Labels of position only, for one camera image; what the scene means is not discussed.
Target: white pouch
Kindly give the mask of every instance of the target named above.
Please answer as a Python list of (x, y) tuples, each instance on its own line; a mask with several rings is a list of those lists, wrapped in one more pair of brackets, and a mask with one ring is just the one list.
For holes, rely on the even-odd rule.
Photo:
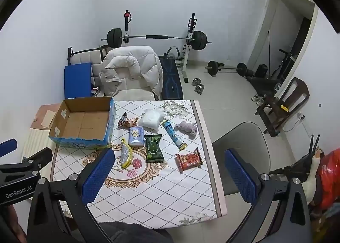
[(158, 109), (146, 109), (138, 125), (158, 131), (159, 124), (166, 115), (166, 113)]

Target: barbell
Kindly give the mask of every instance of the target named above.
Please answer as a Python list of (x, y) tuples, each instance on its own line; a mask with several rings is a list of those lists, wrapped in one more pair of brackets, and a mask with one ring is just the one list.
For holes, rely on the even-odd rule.
[(203, 32), (195, 30), (193, 32), (192, 38), (188, 37), (173, 37), (167, 35), (135, 35), (135, 36), (122, 36), (122, 30), (120, 28), (113, 28), (108, 32), (108, 35), (105, 39), (100, 39), (101, 41), (107, 41), (108, 45), (112, 48), (119, 48), (122, 46), (122, 40), (126, 38), (146, 38), (146, 39), (183, 39), (187, 41), (191, 41), (191, 47), (194, 50), (202, 50), (206, 47), (207, 43), (207, 35)]
[(217, 74), (218, 71), (221, 69), (227, 69), (227, 70), (236, 70), (236, 72), (240, 76), (253, 76), (254, 73), (252, 70), (247, 69), (246, 64), (244, 63), (239, 63), (236, 68), (230, 68), (230, 67), (225, 67), (223, 63), (217, 63), (216, 61), (210, 61), (208, 63), (208, 66), (205, 67), (208, 70), (208, 73), (211, 76), (214, 76)]

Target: green snack package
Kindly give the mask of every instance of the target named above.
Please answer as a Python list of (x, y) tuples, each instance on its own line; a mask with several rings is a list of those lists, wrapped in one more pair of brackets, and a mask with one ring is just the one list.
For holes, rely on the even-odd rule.
[(159, 148), (159, 141), (162, 135), (145, 135), (146, 140), (146, 150), (147, 150), (147, 163), (162, 163), (164, 162), (164, 157), (162, 151)]

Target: white patterned tablecloth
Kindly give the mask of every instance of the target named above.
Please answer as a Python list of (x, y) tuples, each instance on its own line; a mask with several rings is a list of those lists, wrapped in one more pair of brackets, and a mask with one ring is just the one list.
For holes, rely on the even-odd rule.
[[(216, 159), (198, 101), (118, 101), (111, 140), (115, 164), (93, 203), (87, 204), (98, 222), (122, 221), (148, 228), (170, 228), (194, 224), (227, 213)], [(162, 108), (174, 125), (185, 120), (196, 123), (198, 135), (177, 130), (177, 135), (188, 145), (179, 151), (165, 129), (145, 129), (146, 135), (162, 134), (159, 146), (164, 163), (146, 163), (145, 148), (133, 150), (133, 161), (127, 169), (120, 168), (121, 139), (128, 139), (129, 131), (117, 126), (121, 116), (141, 117), (145, 109)], [(187, 154), (199, 149), (201, 167), (182, 173), (176, 154)], [(100, 151), (60, 147), (53, 158), (53, 180), (64, 180), (72, 173), (80, 173), (95, 160)], [(71, 217), (63, 201), (64, 213)]]

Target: white puffer jacket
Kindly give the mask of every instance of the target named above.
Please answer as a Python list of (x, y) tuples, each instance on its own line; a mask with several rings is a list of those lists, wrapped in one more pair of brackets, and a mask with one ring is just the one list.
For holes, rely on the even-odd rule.
[(123, 81), (119, 68), (127, 68), (124, 79), (141, 76), (146, 85), (159, 97), (163, 87), (163, 69), (157, 54), (148, 46), (128, 46), (110, 50), (102, 63), (100, 73), (105, 94), (114, 96), (121, 90)]

